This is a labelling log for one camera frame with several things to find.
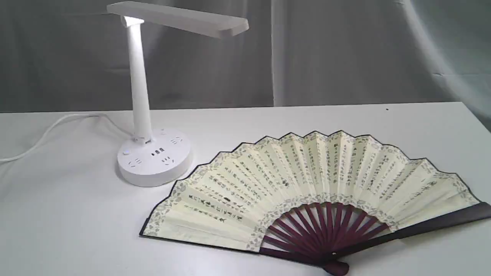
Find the cream paper folding fan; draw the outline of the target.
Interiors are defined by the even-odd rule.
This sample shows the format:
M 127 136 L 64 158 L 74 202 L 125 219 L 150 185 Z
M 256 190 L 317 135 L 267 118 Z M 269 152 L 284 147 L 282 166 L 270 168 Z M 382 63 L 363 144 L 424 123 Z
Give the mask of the cream paper folding fan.
M 316 266 L 394 240 L 490 218 L 456 173 L 342 130 L 241 143 L 177 180 L 140 236 Z

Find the white desk lamp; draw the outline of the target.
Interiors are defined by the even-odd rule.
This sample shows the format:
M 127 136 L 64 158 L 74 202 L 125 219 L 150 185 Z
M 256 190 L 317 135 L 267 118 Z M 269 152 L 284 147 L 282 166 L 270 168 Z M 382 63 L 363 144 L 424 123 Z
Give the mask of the white desk lamp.
M 107 12 L 120 16 L 126 28 L 133 102 L 134 133 L 118 150 L 119 171 L 139 187 L 177 180 L 193 162 L 191 142 L 175 129 L 152 128 L 141 26 L 150 22 L 223 39 L 247 31 L 249 22 L 243 17 L 134 1 L 110 4 Z

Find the grey backdrop curtain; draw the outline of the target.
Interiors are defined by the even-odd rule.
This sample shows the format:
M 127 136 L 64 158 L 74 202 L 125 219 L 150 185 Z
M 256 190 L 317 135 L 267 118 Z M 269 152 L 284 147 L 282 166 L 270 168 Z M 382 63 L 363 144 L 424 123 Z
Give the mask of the grey backdrop curtain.
M 112 0 L 1 1 L 1 112 L 132 108 Z M 152 0 L 247 18 L 141 26 L 152 109 L 463 102 L 490 128 L 489 0 Z

